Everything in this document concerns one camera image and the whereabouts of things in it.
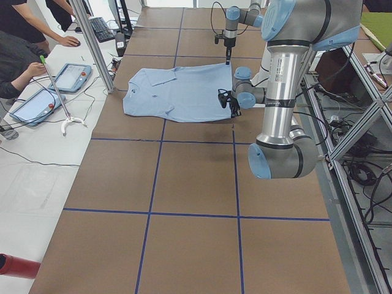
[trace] keyboard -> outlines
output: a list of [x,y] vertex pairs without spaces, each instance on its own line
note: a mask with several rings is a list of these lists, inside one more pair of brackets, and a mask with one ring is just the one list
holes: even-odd
[[102,43],[113,40],[115,38],[115,35],[111,29],[109,29],[108,25],[102,17],[90,18],[89,22],[91,24],[92,30],[94,31],[94,34],[98,39],[98,42]]

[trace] wrinkled cloth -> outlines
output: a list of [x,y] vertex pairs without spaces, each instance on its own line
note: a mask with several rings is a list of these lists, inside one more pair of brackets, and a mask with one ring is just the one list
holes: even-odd
[[232,88],[230,65],[212,64],[174,69],[141,69],[129,81],[124,113],[158,116],[179,123],[201,123],[231,117],[218,89]]

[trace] tablet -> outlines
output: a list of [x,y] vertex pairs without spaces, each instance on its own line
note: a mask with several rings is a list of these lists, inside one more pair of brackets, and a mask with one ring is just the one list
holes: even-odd
[[41,89],[10,112],[10,116],[29,126],[36,126],[59,106],[61,106],[60,99],[55,92]]
[[55,83],[60,92],[75,93],[83,86],[91,74],[91,66],[84,64],[65,64],[55,78]]

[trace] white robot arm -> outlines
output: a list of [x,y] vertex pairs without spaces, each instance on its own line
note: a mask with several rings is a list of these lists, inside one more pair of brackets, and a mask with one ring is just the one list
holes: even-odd
[[[265,53],[271,56],[264,120],[262,132],[248,154],[256,177],[298,178],[315,167],[315,143],[293,118],[301,62],[309,50],[332,50],[355,42],[361,11],[362,0],[270,2],[262,21],[262,37],[268,50]],[[246,68],[236,70],[231,91],[235,97],[227,99],[242,108],[253,107],[260,99],[249,72]]]

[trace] white table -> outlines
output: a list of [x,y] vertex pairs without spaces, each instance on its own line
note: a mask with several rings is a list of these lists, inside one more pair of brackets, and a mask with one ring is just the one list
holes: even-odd
[[[67,35],[77,37],[81,45],[76,48],[55,46],[47,58],[51,73],[57,74],[67,62],[92,66],[92,74],[81,90],[74,95],[66,95],[67,100],[71,100],[83,92],[99,73],[83,35],[75,32],[67,32]],[[106,64],[117,55],[114,40],[100,43],[100,48]],[[50,84],[49,79],[40,82],[44,86]],[[30,84],[20,99],[27,99],[40,88],[37,83]],[[33,161],[80,165],[107,96],[100,78],[87,90],[87,94],[95,97],[86,117],[88,127],[70,124],[66,137],[63,137],[61,122],[23,126],[17,128],[19,137],[16,140],[1,138],[0,146]],[[72,116],[84,118],[92,101],[92,97],[81,94],[67,103],[67,108]],[[65,118],[63,109],[59,107],[47,120]],[[10,124],[16,123],[9,115],[5,119]],[[0,149],[0,253],[42,261],[77,171],[78,167],[32,164]],[[3,275],[0,276],[0,289],[2,293],[27,294],[32,282]]]

